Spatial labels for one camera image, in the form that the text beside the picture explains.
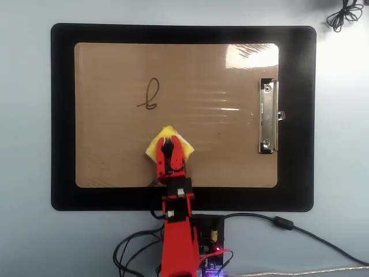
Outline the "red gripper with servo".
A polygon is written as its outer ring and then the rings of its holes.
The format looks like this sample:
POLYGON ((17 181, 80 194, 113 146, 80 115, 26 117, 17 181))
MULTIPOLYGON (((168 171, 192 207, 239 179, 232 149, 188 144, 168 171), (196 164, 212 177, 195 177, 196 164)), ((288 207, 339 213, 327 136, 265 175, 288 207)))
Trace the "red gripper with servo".
POLYGON ((156 168, 159 179, 186 177, 185 155, 177 136, 171 136, 172 143, 159 138, 156 148, 156 168))

